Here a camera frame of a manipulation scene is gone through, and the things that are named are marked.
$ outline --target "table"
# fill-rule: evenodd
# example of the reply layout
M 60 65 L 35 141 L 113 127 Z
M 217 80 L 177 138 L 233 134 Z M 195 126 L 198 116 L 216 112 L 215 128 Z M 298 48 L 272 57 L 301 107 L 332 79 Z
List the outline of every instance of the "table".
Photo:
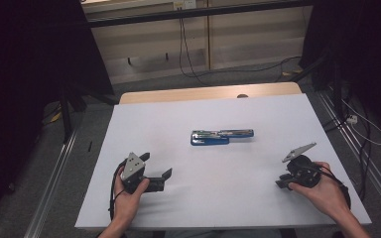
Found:
M 360 223 L 371 223 L 307 97 L 296 84 L 214 87 L 214 99 L 206 99 L 209 92 L 210 88 L 193 88 L 122 96 L 121 104 L 114 108 L 75 227 L 107 226 L 112 170 L 131 151 L 151 153 L 145 170 L 148 177 L 173 168 L 163 192 L 142 196 L 131 229 L 333 224 L 304 197 L 275 185 L 278 176 L 286 173 L 282 159 L 290 150 L 310 142 L 317 145 L 305 155 L 330 163 L 334 174 L 349 188 L 353 213 Z M 249 98 L 236 99 L 236 94 Z M 226 146 L 194 147 L 190 143 L 191 130 L 246 128 L 254 129 L 255 137 Z

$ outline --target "gray carpet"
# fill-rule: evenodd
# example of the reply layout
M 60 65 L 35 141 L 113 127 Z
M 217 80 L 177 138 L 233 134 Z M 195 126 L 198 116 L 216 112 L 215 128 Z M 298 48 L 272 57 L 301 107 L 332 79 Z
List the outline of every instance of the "gray carpet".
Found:
M 286 63 L 284 71 L 296 69 L 297 60 Z M 276 81 L 280 75 L 280 68 L 265 71 L 253 71 L 262 67 L 271 66 L 273 63 L 264 65 L 249 65 L 232 70 L 252 70 L 251 72 L 220 72 L 202 76 L 200 80 L 209 85 L 233 85 Z M 183 75 L 154 78 L 138 82 L 128 82 L 114 85 L 116 98 L 128 91 L 145 91 L 171 88 L 189 88 L 206 86 L 195 78 Z M 320 122 L 330 120 L 328 113 L 321 104 L 318 94 L 313 92 L 308 79 L 300 82 L 303 92 L 308 95 L 312 106 L 317 113 Z M 81 117 L 76 140 L 71 154 L 66 161 L 61 182 L 56 190 L 51 209 L 47 214 L 46 221 L 40 237 L 95 237 L 98 233 L 77 230 L 73 227 L 83 197 L 85 196 L 88 183 L 91 179 L 93 168 L 98 159 L 108 123 L 111 118 L 112 107 L 102 104 L 94 99 L 86 98 L 88 108 L 84 113 L 73 113 L 74 117 Z M 348 175 L 358 187 L 360 182 L 359 165 L 354 153 L 347 146 L 341 133 L 333 130 L 327 133 L 332 145 L 340 157 Z M 381 137 L 373 133 L 375 140 Z M 16 191 L 5 195 L 0 202 L 0 237 L 22 237 L 33 217 L 33 213 L 43 194 L 44 188 L 56 164 L 56 159 L 62 148 L 64 128 L 62 121 L 45 126 L 40 140 L 37 142 L 34 153 L 25 165 L 16 181 Z M 381 170 L 381 147 L 373 146 L 372 159 Z M 381 237 L 381 196 L 369 181 L 364 205 L 373 224 L 367 226 L 367 230 L 373 237 Z M 334 226 L 321 228 L 297 229 L 298 237 L 331 237 L 336 230 Z M 151 232 L 129 232 L 131 238 L 151 237 Z

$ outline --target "wall socket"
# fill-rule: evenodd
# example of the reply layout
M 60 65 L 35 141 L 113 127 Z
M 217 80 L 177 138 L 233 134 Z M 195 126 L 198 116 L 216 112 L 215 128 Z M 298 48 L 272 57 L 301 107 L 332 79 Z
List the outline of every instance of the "wall socket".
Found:
M 195 9 L 196 0 L 186 0 L 186 1 L 175 1 L 173 2 L 173 10 L 185 10 L 185 9 Z

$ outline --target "person's right hand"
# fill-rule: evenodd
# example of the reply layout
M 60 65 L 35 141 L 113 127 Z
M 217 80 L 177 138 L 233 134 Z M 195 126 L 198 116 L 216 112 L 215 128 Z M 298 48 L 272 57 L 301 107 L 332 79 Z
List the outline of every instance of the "person's right hand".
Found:
M 328 163 L 315 163 L 330 170 Z M 342 213 L 350 212 L 338 183 L 332 178 L 320 176 L 319 183 L 312 188 L 291 182 L 289 188 L 305 196 L 320 212 L 330 216 L 332 219 L 336 219 L 336 216 Z

